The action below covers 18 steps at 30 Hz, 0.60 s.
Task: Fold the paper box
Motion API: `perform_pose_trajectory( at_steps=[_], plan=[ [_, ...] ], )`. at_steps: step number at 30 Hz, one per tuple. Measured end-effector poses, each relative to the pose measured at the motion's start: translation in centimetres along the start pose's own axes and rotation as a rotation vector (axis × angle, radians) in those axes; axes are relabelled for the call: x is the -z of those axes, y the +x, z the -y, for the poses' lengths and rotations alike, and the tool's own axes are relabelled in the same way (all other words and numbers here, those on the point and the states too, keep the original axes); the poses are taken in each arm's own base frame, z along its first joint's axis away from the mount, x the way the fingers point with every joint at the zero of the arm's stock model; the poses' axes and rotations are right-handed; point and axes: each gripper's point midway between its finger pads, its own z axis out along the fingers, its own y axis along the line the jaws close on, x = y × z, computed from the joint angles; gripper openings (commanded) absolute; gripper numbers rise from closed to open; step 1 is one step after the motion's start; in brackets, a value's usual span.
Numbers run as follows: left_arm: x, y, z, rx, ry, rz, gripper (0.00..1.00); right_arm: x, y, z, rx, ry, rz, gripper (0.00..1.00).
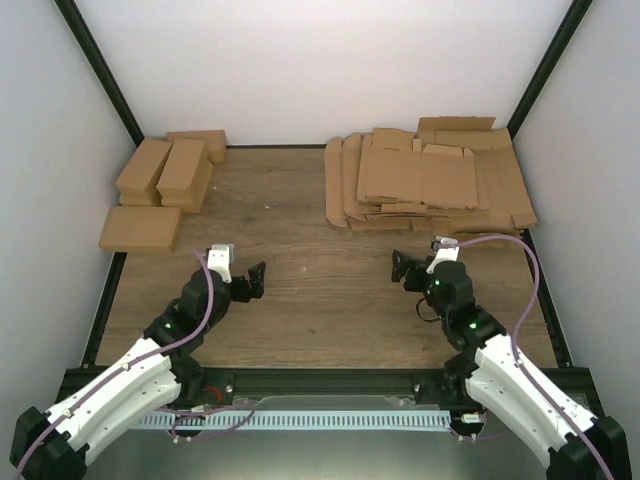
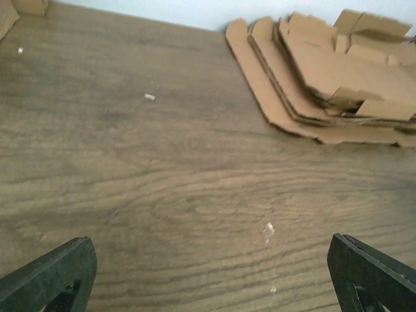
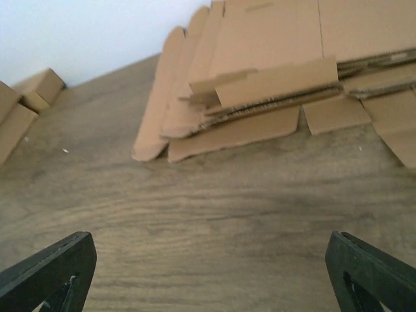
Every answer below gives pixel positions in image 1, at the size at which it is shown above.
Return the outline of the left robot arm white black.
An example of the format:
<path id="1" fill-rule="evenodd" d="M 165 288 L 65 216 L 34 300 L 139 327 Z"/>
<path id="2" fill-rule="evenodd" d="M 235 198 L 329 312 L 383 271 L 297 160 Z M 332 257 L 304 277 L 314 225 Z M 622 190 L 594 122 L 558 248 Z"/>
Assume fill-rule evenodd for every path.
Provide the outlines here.
<path id="1" fill-rule="evenodd" d="M 16 422 L 10 463 L 17 479 L 81 479 L 88 467 L 146 415 L 204 392 L 191 354 L 235 302 L 264 294 L 266 265 L 233 276 L 230 264 L 201 263 L 163 313 L 110 367 L 65 400 Z"/>

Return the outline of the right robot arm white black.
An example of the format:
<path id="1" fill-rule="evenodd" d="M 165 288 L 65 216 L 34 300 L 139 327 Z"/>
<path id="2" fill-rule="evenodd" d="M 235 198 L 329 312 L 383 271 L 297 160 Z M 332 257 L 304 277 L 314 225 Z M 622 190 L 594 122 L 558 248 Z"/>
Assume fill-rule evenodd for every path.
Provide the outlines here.
<path id="1" fill-rule="evenodd" d="M 454 248 L 424 260 L 392 254 L 392 281 L 421 294 L 458 352 L 445 364 L 447 396 L 490 410 L 536 456 L 549 479 L 631 478 L 622 426 L 574 401 L 520 352 L 503 325 L 477 304 L 457 255 Z"/>

